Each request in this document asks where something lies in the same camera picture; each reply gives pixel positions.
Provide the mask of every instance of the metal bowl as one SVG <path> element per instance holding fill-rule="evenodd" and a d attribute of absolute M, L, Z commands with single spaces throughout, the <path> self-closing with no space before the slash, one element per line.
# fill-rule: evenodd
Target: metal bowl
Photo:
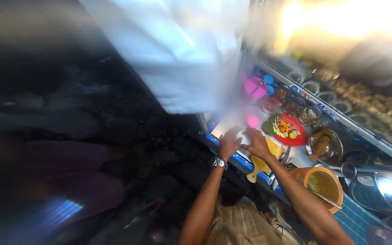
<path fill-rule="evenodd" d="M 320 156 L 319 161 L 324 164 L 339 166 L 339 163 L 343 158 L 344 148 L 340 137 L 332 130 L 322 129 L 308 136 L 308 140 L 305 142 L 305 148 L 308 154 L 312 154 L 314 144 L 318 142 L 322 136 L 328 136 L 330 142 L 328 146 L 326 146 L 324 153 Z"/>

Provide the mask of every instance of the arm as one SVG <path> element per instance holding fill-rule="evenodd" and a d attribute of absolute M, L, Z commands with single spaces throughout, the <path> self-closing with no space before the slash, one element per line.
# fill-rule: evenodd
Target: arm
<path fill-rule="evenodd" d="M 264 136 L 254 128 L 247 129 L 246 134 L 252 138 L 252 144 L 243 147 L 266 162 L 275 174 L 291 207 L 302 223 L 313 233 L 318 244 L 354 245 L 334 215 L 270 153 Z"/>
<path fill-rule="evenodd" d="M 234 154 L 241 143 L 241 138 L 235 140 L 238 130 L 233 129 L 226 132 L 220 138 L 219 156 L 225 162 Z M 178 245 L 200 245 L 205 242 L 206 234 L 213 219 L 214 207 L 216 205 L 217 194 L 222 179 L 223 168 L 214 167 L 211 169 L 208 179 L 200 189 L 192 207 L 190 208 L 184 224 Z"/>

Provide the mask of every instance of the pink container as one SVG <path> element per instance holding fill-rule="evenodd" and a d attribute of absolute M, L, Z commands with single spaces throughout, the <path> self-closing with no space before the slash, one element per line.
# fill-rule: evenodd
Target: pink container
<path fill-rule="evenodd" d="M 251 128 L 256 128 L 260 124 L 260 120 L 256 115 L 248 116 L 246 122 Z"/>
<path fill-rule="evenodd" d="M 244 91 L 246 92 L 249 103 L 254 105 L 266 94 L 267 84 L 258 77 L 251 77 L 244 82 Z"/>

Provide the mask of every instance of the blue label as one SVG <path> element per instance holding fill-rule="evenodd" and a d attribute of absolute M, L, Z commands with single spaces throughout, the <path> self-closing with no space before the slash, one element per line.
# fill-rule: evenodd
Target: blue label
<path fill-rule="evenodd" d="M 296 85 L 294 85 L 294 84 L 290 84 L 289 87 L 290 87 L 292 90 L 296 91 L 296 92 L 300 92 L 300 91 L 301 91 L 300 87 L 298 87 L 298 86 L 296 86 Z"/>

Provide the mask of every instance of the wristwatch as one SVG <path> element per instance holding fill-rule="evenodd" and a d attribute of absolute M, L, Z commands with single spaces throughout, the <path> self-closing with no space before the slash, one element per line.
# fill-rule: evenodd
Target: wristwatch
<path fill-rule="evenodd" d="M 221 156 L 214 156 L 213 158 L 210 159 L 210 164 L 211 167 L 222 167 L 224 170 L 228 168 L 228 163 L 225 163 L 225 160 L 223 160 L 223 157 Z"/>

